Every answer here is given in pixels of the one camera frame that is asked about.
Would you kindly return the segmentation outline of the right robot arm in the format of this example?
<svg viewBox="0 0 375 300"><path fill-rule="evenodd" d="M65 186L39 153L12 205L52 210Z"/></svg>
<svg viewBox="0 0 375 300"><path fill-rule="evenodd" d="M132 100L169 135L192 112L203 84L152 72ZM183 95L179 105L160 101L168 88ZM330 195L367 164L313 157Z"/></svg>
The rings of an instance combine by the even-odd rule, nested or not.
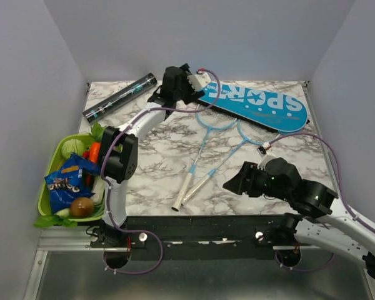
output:
<svg viewBox="0 0 375 300"><path fill-rule="evenodd" d="M338 194L320 182L303 179L296 166L281 157L245 162L223 188L250 198L267 196L286 201L296 213L286 213L271 232L270 244L294 240L346 256L375 280L375 234L351 217Z"/></svg>

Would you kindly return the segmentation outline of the blue Sport racket bag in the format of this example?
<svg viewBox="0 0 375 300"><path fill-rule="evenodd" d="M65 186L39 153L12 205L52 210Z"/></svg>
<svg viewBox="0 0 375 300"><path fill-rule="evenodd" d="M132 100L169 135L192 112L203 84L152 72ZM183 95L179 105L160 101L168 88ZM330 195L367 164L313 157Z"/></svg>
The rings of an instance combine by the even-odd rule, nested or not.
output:
<svg viewBox="0 0 375 300"><path fill-rule="evenodd" d="M214 110L243 121L262 125L283 134L300 131L308 123L308 110L298 99L286 94L261 91L236 84L210 82L196 102L214 104Z"/></svg>

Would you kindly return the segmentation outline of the black Boka shuttlecock tube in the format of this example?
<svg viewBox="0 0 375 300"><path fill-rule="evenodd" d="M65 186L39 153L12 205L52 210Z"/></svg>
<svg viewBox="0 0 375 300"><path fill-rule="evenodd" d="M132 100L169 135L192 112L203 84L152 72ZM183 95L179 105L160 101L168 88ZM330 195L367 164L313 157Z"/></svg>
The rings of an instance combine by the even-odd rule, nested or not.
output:
<svg viewBox="0 0 375 300"><path fill-rule="evenodd" d="M82 112L82 115L90 125L93 125L95 122L102 120L117 109L121 109L132 100L149 91L151 88L155 87L157 83L158 80L154 74L148 73L137 81L127 85L122 90L115 92L101 102L86 109Z"/></svg>

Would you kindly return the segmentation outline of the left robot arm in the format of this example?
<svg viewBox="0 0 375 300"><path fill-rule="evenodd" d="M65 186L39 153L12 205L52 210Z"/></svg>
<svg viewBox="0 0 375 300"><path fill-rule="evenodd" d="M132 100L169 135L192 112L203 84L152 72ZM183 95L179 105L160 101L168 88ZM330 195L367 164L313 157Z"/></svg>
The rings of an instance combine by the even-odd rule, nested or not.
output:
<svg viewBox="0 0 375 300"><path fill-rule="evenodd" d="M188 64L166 68L162 84L147 100L139 113L120 129L110 127L104 131L100 152L101 177L105 182L105 209L102 221L108 227L105 240L113 247L121 246L126 239L122 228L127 219L126 190L138 164L138 144L147 133L176 112L177 102L190 100L195 91L188 81L191 75Z"/></svg>

